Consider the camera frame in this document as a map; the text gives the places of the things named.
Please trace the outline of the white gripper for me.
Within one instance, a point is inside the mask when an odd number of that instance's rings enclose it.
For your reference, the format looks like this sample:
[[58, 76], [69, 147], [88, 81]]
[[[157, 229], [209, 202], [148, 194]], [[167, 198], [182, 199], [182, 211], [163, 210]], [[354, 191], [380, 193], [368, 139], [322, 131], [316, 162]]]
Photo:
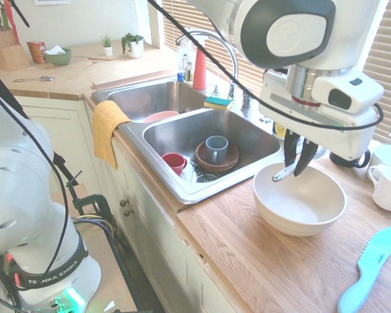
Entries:
[[260, 111], [285, 127], [285, 167], [295, 162], [299, 176], [319, 145], [338, 156], [354, 160], [367, 149], [378, 123], [374, 105], [379, 84], [359, 70], [268, 71], [260, 94]]

